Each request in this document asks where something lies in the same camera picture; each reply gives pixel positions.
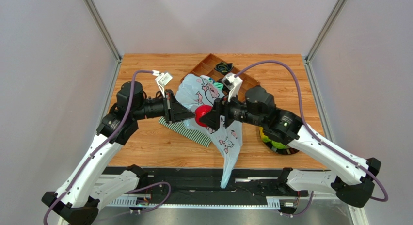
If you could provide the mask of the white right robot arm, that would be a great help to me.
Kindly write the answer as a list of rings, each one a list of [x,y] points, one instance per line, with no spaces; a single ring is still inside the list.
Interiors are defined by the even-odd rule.
[[[295,191],[317,191],[337,196],[344,203],[362,208],[373,198],[381,162],[351,154],[316,133],[304,119],[279,109],[272,94],[260,86],[249,89],[245,101],[225,96],[213,105],[195,111],[197,123],[213,130],[238,121],[262,128],[270,140],[301,151],[328,169],[304,171],[284,168],[278,183]]]

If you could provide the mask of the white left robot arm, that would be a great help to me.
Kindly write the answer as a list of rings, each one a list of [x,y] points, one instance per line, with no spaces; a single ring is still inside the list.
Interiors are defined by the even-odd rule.
[[[111,159],[138,130],[138,121],[163,117],[168,123],[192,119],[195,114],[181,105],[172,90],[157,98],[147,97],[139,82],[124,83],[117,102],[102,119],[92,144],[74,172],[55,192],[46,192],[42,202],[71,225],[90,225],[98,213],[121,195],[148,187],[148,173],[137,165],[96,186]]]

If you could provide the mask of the light blue printed plastic bag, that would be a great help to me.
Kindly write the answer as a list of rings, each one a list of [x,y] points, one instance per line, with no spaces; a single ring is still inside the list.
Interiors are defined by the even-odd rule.
[[[206,135],[217,147],[224,159],[220,187],[226,188],[243,145],[242,123],[225,124],[225,116],[219,115],[214,102],[219,102],[224,93],[205,77],[188,74],[178,87],[177,101],[195,114],[194,118],[184,121],[189,129]]]

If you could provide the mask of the red apple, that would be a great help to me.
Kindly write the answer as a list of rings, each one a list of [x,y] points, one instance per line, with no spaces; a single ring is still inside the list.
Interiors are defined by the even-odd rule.
[[[208,125],[200,121],[200,118],[202,118],[204,115],[209,113],[211,110],[212,110],[212,106],[210,105],[200,105],[199,107],[197,107],[194,112],[195,113],[194,119],[195,119],[196,124],[204,128],[208,127]]]

